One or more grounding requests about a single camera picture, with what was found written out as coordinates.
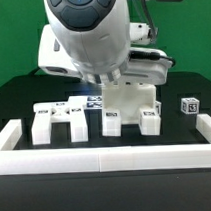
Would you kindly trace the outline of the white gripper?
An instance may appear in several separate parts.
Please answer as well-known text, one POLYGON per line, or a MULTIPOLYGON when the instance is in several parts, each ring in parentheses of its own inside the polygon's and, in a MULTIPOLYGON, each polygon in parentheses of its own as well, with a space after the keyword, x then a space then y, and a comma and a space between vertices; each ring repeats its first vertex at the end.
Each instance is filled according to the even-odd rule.
POLYGON ((61 77, 75 77, 93 84, 105 85, 109 82, 148 83, 163 85, 166 82, 168 65, 166 53, 146 48, 132 48, 132 55, 127 65, 101 75, 85 72, 77 67, 55 37, 51 26, 43 28, 39 45, 38 66, 47 74, 61 77))

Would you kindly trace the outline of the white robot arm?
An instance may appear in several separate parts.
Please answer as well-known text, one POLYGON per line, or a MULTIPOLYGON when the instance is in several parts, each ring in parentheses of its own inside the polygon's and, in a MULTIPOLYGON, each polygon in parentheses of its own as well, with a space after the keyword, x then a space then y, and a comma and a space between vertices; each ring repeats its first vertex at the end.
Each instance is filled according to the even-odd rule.
POLYGON ((48 24, 42 30, 39 68, 94 84, 125 80, 163 85, 175 61, 165 52, 146 48, 157 31, 150 21, 130 21, 128 1, 44 0, 48 24))

